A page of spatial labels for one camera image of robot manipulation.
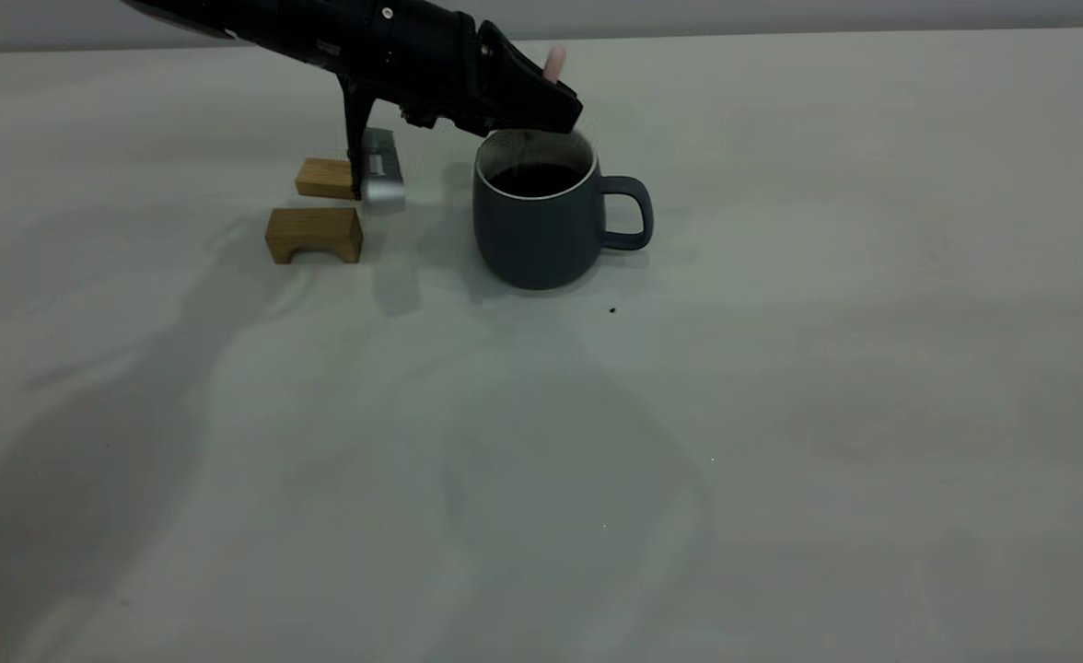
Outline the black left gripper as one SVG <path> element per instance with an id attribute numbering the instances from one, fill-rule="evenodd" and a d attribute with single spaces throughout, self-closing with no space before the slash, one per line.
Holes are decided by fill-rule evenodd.
<path id="1" fill-rule="evenodd" d="M 432 129 L 446 118 L 462 130 L 529 129 L 570 134 L 584 109 L 560 80 L 559 43 L 529 58 L 485 20 L 428 1 L 377 1 L 370 20 L 370 98 L 405 121 Z"/>

